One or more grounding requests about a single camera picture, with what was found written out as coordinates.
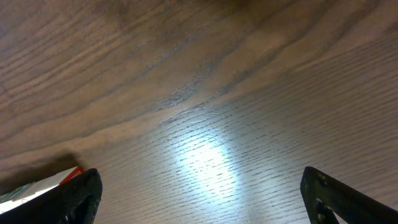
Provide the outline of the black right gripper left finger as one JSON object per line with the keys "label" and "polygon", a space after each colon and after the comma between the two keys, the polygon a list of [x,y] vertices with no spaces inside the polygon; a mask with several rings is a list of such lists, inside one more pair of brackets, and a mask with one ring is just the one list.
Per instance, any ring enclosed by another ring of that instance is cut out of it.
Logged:
{"label": "black right gripper left finger", "polygon": [[97,169],[1,215],[1,224],[93,224],[103,184]]}

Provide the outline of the wooden 8 block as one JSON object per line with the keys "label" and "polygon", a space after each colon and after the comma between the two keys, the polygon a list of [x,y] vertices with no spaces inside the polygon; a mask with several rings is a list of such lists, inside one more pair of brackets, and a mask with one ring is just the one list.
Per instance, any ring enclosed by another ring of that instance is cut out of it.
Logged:
{"label": "wooden 8 block", "polygon": [[23,185],[12,192],[1,195],[1,214],[27,203],[49,190],[68,182],[70,179],[84,173],[80,166],[64,170],[46,179]]}

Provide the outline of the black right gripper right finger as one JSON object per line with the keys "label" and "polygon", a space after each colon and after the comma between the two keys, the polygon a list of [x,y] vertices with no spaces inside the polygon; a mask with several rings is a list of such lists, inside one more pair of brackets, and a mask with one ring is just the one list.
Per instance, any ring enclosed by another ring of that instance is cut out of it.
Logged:
{"label": "black right gripper right finger", "polygon": [[300,192],[311,223],[397,223],[397,211],[307,166]]}

